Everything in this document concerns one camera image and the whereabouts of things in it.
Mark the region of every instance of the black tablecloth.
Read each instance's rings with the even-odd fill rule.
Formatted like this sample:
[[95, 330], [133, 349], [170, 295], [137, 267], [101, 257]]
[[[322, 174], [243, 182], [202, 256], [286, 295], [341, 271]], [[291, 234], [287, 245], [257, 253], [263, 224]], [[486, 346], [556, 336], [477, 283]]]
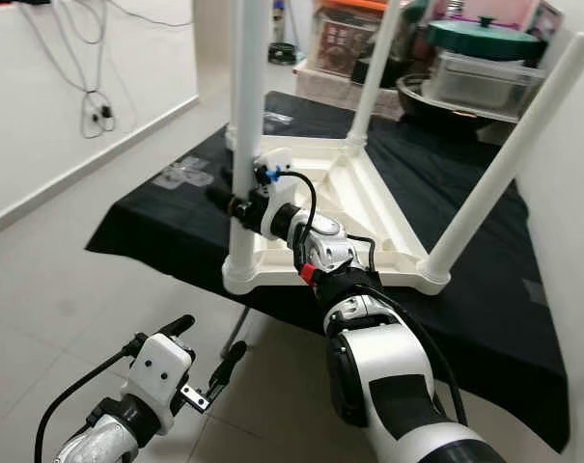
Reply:
[[[272, 93], [268, 119], [277, 135], [343, 138], [352, 113]], [[413, 122], [373, 118], [367, 153], [427, 249], [476, 184], [497, 148], [436, 135]], [[224, 129], [186, 156], [207, 161], [216, 176], [231, 168]], [[526, 227], [527, 209], [507, 190], [452, 270], [438, 296], [388, 288], [435, 336], [460, 385], [509, 410], [554, 449], [569, 438], [568, 382]], [[245, 296], [226, 292], [221, 264], [228, 254], [229, 219], [209, 204], [204, 187], [176, 189], [146, 181], [117, 201], [87, 246], [128, 256], [169, 275], [225, 295], [258, 311], [321, 332], [320, 311], [307, 286], [262, 286]], [[436, 376], [442, 372], [437, 368]]]

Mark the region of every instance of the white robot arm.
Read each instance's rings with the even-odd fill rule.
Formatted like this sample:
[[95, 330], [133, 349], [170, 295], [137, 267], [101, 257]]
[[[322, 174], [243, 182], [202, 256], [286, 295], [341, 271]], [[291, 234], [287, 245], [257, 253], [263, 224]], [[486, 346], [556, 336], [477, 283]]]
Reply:
[[[290, 164], [282, 152], [258, 159], [256, 188], [247, 199], [220, 188], [210, 188], [207, 196], [247, 229], [283, 239], [293, 250], [294, 266], [313, 287], [323, 315], [331, 398], [339, 417], [366, 430], [379, 463], [505, 463], [467, 427], [459, 395], [453, 394], [459, 422], [436, 406], [426, 349], [446, 364], [441, 351], [422, 325], [384, 295], [372, 240], [349, 235], [341, 224], [316, 214], [311, 181], [290, 171]], [[292, 203], [293, 177], [309, 185], [310, 210]], [[371, 244], [368, 266], [358, 257], [358, 241]], [[206, 393], [194, 390], [187, 372], [195, 354], [177, 338], [193, 321], [186, 315], [149, 338], [135, 335], [121, 352], [135, 358], [122, 399], [104, 399], [56, 463], [130, 462], [154, 434], [169, 430], [184, 403], [200, 413], [208, 409], [246, 345], [235, 344]], [[39, 434], [35, 463], [41, 463]]]
[[[459, 422], [436, 408], [426, 348], [446, 361], [422, 325], [383, 294], [373, 264], [375, 244], [317, 214], [311, 181], [276, 154], [257, 160], [257, 186], [249, 198], [222, 188], [210, 188], [207, 196], [245, 228], [283, 239], [293, 250], [294, 266], [314, 288], [323, 315], [338, 415], [366, 430], [380, 463], [504, 463], [466, 426], [459, 395], [453, 397]], [[311, 189], [311, 210], [280, 201], [293, 198], [291, 181], [297, 180], [291, 177]], [[357, 241], [371, 243], [368, 266], [358, 257]]]
[[[191, 315], [184, 315], [152, 336], [138, 333], [110, 359], [134, 358], [121, 389], [121, 399], [103, 399], [88, 416], [87, 424], [64, 444], [55, 463], [129, 463], [154, 434], [167, 434], [184, 404], [199, 413], [208, 410], [229, 383], [246, 344], [240, 341], [232, 346], [212, 374], [205, 393], [195, 390], [188, 384], [188, 371], [196, 355], [178, 338], [194, 321]], [[96, 374], [89, 373], [84, 378]], [[51, 413], [71, 391], [83, 384], [85, 381], [77, 381], [67, 390], [68, 394], [61, 395], [45, 412], [37, 433], [35, 463], [42, 462], [42, 436]]]

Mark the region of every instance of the white wall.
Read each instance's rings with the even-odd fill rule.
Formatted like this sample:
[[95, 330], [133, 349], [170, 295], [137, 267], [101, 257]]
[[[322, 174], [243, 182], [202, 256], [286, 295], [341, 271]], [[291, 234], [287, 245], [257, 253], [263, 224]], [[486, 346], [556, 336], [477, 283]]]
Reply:
[[[169, 22], [192, 20], [190, 0], [118, 2]], [[93, 22], [83, 9], [70, 5], [77, 24], [92, 37]], [[92, 5], [100, 8], [98, 0], [92, 0]], [[61, 64], [75, 76], [50, 8], [36, 7], [31, 13]], [[197, 95], [192, 26], [151, 25], [109, 6], [107, 34], [102, 90], [113, 102], [118, 129], [85, 140], [79, 133], [82, 94], [49, 64], [18, 8], [0, 7], [0, 215]], [[73, 45], [92, 82], [95, 53], [77, 41]]]
[[[545, 60], [550, 67], [571, 33], [584, 31], [584, 1], [552, 3], [567, 17]], [[584, 463], [584, 73], [529, 153], [518, 185], [569, 375], [572, 461]]]
[[[285, 41], [298, 46], [305, 55], [308, 55], [311, 27], [313, 26], [314, 0], [287, 0], [286, 4], [288, 10], [285, 13]], [[298, 37], [294, 35], [292, 15], [289, 9], [293, 11]]]
[[227, 66], [231, 58], [231, 7], [237, 0], [193, 0], [195, 46], [202, 59]]
[[463, 6], [463, 16], [477, 19], [478, 16], [493, 16], [495, 22], [522, 24], [533, 3], [537, 0], [467, 0]]

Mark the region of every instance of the white floor tile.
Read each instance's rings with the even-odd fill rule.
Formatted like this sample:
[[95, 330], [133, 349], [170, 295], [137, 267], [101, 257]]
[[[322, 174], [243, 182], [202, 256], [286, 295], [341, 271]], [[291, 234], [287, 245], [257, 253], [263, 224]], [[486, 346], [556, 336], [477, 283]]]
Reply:
[[268, 441], [210, 418], [189, 463], [273, 463], [286, 460]]
[[186, 463], [199, 442], [208, 419], [186, 407], [177, 416], [166, 436], [155, 436], [141, 449], [136, 463]]
[[80, 246], [56, 253], [53, 242], [35, 241], [0, 261], [0, 321], [63, 348], [103, 309], [111, 288]]
[[[456, 416], [450, 392], [445, 383], [435, 382], [446, 412]], [[483, 436], [508, 462], [542, 461], [560, 463], [570, 461], [545, 444], [525, 424], [509, 412], [467, 391], [461, 391], [467, 419], [474, 431]]]
[[0, 324], [0, 422], [60, 351]]
[[209, 418], [188, 463], [374, 463], [372, 455], [349, 452], [345, 443], [313, 443], [290, 437], [284, 443]]
[[330, 403], [324, 338], [258, 317], [261, 330], [255, 323], [243, 365], [210, 414], [277, 445], [298, 442], [372, 461], [363, 432], [344, 424]]

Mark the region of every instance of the plastic container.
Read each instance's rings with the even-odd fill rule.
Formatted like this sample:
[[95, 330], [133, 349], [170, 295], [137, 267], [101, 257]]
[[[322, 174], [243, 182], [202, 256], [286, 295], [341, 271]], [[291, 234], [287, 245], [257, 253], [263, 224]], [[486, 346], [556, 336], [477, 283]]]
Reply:
[[385, 12], [388, 6], [388, 0], [324, 0], [321, 3], [324, 6], [359, 7], [376, 12]]
[[442, 52], [423, 95], [519, 117], [543, 82], [541, 69]]
[[350, 77], [381, 16], [380, 11], [345, 5], [321, 8], [314, 16], [308, 68]]
[[399, 101], [405, 115], [430, 130], [449, 137], [476, 139], [476, 131], [493, 122], [475, 114], [437, 106], [423, 98], [427, 74], [408, 74], [397, 81]]

